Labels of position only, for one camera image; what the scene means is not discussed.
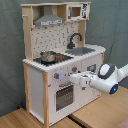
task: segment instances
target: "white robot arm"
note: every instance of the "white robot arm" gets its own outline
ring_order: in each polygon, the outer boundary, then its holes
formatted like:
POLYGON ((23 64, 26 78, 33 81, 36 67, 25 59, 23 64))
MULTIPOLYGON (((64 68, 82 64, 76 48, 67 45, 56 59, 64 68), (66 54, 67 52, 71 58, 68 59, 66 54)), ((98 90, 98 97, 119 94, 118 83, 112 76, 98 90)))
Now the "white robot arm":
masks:
POLYGON ((101 92, 114 94, 118 90, 118 83, 128 76, 128 64, 118 69, 114 64, 103 64, 98 75, 86 71, 78 74, 70 75, 69 80, 82 88, 91 86, 101 92))

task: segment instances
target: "knob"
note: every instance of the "knob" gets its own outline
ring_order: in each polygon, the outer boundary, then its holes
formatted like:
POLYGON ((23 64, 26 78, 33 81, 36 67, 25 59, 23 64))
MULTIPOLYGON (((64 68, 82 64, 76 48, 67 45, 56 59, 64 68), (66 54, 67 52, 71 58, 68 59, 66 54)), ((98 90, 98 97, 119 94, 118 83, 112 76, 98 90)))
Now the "knob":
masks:
POLYGON ((58 74, 58 73, 55 73, 55 74, 54 74, 54 78, 55 78, 55 79, 59 79, 59 74, 58 74))
POLYGON ((73 68, 72 68, 72 71, 73 71, 73 72, 76 72, 76 70, 77 70, 77 67, 73 67, 73 68))

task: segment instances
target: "wooden play kitchen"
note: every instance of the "wooden play kitchen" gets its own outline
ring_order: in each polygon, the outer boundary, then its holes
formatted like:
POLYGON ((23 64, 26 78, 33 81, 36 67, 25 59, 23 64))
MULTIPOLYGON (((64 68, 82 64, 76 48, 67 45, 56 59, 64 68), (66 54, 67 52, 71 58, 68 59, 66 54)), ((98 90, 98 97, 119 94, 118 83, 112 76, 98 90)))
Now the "wooden play kitchen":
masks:
POLYGON ((27 111, 49 127, 101 94, 69 81, 98 72, 103 47, 85 45, 90 2, 22 4, 27 111))

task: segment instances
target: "oven door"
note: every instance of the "oven door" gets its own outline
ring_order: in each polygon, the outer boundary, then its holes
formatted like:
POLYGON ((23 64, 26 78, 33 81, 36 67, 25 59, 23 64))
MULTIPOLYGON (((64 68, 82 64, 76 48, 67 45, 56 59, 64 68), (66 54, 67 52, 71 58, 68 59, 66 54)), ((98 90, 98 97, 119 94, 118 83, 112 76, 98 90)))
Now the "oven door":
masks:
POLYGON ((76 111, 79 107, 79 86, 69 84, 49 91, 50 125, 76 111))
POLYGON ((83 4, 67 5, 67 20, 79 20, 82 18, 83 4))

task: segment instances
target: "kitchen sink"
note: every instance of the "kitchen sink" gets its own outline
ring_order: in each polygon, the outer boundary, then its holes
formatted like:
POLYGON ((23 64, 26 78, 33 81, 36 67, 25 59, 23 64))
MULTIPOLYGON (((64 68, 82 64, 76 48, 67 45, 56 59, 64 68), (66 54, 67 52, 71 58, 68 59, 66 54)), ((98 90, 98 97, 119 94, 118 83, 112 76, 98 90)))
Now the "kitchen sink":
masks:
POLYGON ((65 51, 65 53, 75 55, 75 56, 81 56, 88 54, 90 52, 94 52, 94 49, 87 48, 87 47, 78 47, 78 48, 73 48, 73 49, 68 49, 65 51))

